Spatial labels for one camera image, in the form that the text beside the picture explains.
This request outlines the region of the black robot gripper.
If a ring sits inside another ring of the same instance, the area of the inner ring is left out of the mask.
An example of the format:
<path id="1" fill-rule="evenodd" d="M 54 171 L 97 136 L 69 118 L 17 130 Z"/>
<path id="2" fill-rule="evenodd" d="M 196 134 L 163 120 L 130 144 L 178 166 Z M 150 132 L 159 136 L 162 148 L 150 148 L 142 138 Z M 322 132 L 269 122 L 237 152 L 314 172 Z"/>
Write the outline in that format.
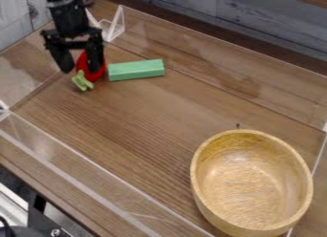
<path id="1" fill-rule="evenodd" d="M 91 73 L 105 65 L 105 43 L 102 30 L 90 25 L 86 6 L 77 1 L 50 8 L 55 28 L 42 30 L 45 46 L 67 74 L 75 67 L 70 49 L 85 49 Z"/>

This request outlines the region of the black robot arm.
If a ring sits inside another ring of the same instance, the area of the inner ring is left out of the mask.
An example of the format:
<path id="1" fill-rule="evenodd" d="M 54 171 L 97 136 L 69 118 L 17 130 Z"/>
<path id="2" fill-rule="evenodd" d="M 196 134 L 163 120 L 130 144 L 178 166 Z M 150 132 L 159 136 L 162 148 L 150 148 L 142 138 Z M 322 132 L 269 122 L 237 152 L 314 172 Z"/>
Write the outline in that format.
<path id="1" fill-rule="evenodd" d="M 105 65 L 103 30 L 90 24 L 87 0 L 46 0 L 55 28 L 42 30 L 45 47 L 65 73 L 75 67 L 71 50 L 83 50 L 91 73 Z"/>

